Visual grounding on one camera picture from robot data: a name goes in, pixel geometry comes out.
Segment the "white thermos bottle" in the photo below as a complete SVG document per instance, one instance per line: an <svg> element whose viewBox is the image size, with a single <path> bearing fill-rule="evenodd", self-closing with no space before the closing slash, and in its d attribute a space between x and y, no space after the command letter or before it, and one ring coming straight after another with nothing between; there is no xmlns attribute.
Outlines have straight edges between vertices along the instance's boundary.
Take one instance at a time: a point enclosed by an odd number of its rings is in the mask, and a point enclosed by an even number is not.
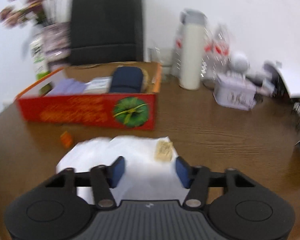
<svg viewBox="0 0 300 240"><path fill-rule="evenodd" d="M207 17L198 10L186 9L181 14L182 35L179 85L198 90L204 47L207 41Z"/></svg>

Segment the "left water bottle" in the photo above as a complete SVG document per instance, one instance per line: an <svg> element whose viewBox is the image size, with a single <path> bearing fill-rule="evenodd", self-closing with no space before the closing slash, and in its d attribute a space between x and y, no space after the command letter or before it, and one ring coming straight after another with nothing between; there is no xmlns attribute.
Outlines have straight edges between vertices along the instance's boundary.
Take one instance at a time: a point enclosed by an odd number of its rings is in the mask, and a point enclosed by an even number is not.
<svg viewBox="0 0 300 240"><path fill-rule="evenodd" d="M175 44L174 44L174 50L173 50L173 64L172 64L172 68L171 68L171 75L174 77L180 76L183 28L184 28L184 25L182 23L180 23L178 26L176 35L175 35Z"/></svg>

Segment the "white tissue paper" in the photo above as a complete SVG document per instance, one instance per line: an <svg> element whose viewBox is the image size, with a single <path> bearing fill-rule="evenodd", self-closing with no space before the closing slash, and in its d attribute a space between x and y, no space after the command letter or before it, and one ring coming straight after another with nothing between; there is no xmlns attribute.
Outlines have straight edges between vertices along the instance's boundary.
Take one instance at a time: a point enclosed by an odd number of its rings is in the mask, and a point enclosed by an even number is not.
<svg viewBox="0 0 300 240"><path fill-rule="evenodd" d="M117 204L122 200L184 201L188 190L175 171L178 154L168 137L123 135L79 142L59 161L56 172L66 168L88 172L98 165L110 166L118 157L123 159L115 166L117 186L111 189Z"/></svg>

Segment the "orange candy wrapper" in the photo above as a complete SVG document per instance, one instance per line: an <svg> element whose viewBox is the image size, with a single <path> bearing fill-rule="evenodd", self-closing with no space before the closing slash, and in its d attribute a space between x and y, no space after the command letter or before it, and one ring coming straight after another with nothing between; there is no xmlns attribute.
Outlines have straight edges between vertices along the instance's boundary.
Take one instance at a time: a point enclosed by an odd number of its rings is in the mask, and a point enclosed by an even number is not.
<svg viewBox="0 0 300 240"><path fill-rule="evenodd" d="M61 134L60 141L64 148L70 148L73 145L73 137L68 131Z"/></svg>

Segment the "red cardboard box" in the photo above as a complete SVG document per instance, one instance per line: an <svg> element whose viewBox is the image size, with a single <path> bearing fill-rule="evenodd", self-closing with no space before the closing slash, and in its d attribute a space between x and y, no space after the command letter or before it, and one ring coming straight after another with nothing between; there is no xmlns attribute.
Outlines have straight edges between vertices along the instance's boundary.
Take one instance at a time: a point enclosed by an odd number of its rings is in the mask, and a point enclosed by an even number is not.
<svg viewBox="0 0 300 240"><path fill-rule="evenodd" d="M46 85L66 79L88 82L111 76L117 67L139 67L147 74L144 93L43 95ZM158 62L113 62L59 68L19 93L15 102L26 121L153 130L162 67Z"/></svg>

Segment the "white curved paper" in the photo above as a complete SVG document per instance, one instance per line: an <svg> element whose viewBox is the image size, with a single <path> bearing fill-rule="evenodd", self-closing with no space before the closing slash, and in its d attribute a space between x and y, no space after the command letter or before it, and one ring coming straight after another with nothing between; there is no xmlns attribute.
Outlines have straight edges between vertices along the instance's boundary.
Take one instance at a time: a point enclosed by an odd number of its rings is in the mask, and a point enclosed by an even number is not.
<svg viewBox="0 0 300 240"><path fill-rule="evenodd" d="M275 95L288 95L290 99L300 98L300 70L286 68L279 61L265 61L263 69L271 74L271 83L275 86Z"/></svg>

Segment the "white tin box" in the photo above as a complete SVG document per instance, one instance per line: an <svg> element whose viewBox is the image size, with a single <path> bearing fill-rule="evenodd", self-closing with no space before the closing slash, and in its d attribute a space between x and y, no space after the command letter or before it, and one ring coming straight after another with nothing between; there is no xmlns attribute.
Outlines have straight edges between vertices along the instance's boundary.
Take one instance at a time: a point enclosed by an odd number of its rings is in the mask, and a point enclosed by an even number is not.
<svg viewBox="0 0 300 240"><path fill-rule="evenodd" d="M213 96L215 101L223 107L249 111L256 105L256 86L242 77L217 76Z"/></svg>

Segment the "purple cloth mat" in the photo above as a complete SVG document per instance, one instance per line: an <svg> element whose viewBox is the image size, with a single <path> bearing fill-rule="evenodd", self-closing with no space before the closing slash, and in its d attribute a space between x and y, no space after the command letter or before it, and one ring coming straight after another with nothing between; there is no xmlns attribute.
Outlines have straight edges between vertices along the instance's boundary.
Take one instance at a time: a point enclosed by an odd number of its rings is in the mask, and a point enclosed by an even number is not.
<svg viewBox="0 0 300 240"><path fill-rule="evenodd" d="M86 87L86 83L77 81L75 79L64 79L55 85L55 87L48 92L46 96L82 94Z"/></svg>

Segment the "milk carton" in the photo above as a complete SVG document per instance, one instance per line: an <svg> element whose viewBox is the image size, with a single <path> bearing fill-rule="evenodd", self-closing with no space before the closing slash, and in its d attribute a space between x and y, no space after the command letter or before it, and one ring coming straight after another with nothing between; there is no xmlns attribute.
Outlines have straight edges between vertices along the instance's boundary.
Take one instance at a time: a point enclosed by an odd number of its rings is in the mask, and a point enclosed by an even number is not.
<svg viewBox="0 0 300 240"><path fill-rule="evenodd" d="M40 34L33 37L30 43L30 54L36 79L40 80L50 73L44 51L43 38Z"/></svg>

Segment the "black paper bag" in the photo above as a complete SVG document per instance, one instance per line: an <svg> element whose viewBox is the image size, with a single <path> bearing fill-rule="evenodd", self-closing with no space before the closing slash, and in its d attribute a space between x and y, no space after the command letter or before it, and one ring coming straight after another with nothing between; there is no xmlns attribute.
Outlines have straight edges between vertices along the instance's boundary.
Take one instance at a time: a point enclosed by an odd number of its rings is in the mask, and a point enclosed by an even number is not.
<svg viewBox="0 0 300 240"><path fill-rule="evenodd" d="M143 61L143 0L72 0L71 65Z"/></svg>

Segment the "water bottle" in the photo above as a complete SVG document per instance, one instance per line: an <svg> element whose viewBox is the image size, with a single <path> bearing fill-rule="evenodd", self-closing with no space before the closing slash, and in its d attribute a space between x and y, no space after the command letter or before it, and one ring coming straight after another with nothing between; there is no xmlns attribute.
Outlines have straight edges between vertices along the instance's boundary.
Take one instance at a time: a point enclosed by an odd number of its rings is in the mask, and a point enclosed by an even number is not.
<svg viewBox="0 0 300 240"><path fill-rule="evenodd" d="M225 72L229 54L229 31L225 24L220 23L204 48L201 70L202 80L215 81L219 73Z"/></svg>
<svg viewBox="0 0 300 240"><path fill-rule="evenodd" d="M172 68L171 68L171 75L174 77L180 76L183 28L184 28L184 25L182 23L180 23L178 26L176 35L175 35L175 44L174 44L174 50L173 50L173 64L172 64Z"/></svg>

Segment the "white yellow plush sheep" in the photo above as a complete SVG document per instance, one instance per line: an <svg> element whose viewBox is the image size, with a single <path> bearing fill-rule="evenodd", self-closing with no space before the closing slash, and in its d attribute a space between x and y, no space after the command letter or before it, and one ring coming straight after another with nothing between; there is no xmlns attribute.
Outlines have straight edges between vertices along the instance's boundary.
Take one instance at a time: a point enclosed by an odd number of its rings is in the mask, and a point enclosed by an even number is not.
<svg viewBox="0 0 300 240"><path fill-rule="evenodd" d="M156 72L145 68L142 68L141 71L143 74L141 92L145 94L153 92Z"/></svg>

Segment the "purple ceramic vase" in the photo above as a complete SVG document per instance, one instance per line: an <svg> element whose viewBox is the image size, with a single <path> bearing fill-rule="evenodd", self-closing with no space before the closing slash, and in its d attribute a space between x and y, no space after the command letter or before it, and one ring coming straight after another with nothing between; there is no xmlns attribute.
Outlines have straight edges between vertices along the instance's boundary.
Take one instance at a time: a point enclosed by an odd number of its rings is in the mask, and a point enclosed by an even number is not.
<svg viewBox="0 0 300 240"><path fill-rule="evenodd" d="M42 29L44 53L50 72L68 65L70 56L70 24L56 23Z"/></svg>

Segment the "navy zipper pouch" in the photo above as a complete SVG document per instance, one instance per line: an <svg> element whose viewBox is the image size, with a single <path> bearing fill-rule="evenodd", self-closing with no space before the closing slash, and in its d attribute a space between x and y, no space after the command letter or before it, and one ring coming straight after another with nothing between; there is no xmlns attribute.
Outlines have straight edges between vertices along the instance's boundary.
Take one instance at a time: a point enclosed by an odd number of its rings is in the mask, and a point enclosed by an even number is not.
<svg viewBox="0 0 300 240"><path fill-rule="evenodd" d="M141 93L143 72L138 67L118 67L112 75L109 93Z"/></svg>

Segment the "white round speaker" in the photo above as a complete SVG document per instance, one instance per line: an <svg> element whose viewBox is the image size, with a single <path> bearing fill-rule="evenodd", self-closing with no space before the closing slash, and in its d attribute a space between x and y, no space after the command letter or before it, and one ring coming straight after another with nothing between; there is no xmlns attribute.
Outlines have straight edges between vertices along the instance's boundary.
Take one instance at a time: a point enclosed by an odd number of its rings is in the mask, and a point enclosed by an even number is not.
<svg viewBox="0 0 300 240"><path fill-rule="evenodd" d="M250 69L250 62L241 51L233 51L229 55L228 68L234 73L243 75Z"/></svg>

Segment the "clear glass cup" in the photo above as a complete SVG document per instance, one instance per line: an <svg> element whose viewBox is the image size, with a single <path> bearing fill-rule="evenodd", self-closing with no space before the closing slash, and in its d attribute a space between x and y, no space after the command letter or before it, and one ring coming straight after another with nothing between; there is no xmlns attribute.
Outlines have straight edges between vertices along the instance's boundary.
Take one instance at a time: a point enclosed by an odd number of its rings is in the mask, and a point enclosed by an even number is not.
<svg viewBox="0 0 300 240"><path fill-rule="evenodd" d="M167 82L170 79L172 69L172 48L152 47L147 49L149 60L158 62L162 66L161 79L162 82Z"/></svg>

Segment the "dried pink flowers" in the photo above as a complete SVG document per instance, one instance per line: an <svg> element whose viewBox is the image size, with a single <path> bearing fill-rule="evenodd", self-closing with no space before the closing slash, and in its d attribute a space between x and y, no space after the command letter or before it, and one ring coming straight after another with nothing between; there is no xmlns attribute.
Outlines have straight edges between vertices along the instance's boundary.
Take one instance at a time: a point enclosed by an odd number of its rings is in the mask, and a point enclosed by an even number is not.
<svg viewBox="0 0 300 240"><path fill-rule="evenodd" d="M4 7L0 11L0 23L7 28L14 28L32 21L36 25L47 27L57 23L57 7L58 0L25 0L21 8L13 5Z"/></svg>

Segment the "right water bottle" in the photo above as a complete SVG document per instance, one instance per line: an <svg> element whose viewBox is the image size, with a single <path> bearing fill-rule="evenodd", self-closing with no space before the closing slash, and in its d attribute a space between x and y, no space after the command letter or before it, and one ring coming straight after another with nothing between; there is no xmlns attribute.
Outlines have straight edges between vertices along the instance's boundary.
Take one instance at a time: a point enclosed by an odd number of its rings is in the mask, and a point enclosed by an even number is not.
<svg viewBox="0 0 300 240"><path fill-rule="evenodd" d="M219 73L225 72L229 54L229 31L225 24L220 23L204 48L201 70L202 80L215 81Z"/></svg>

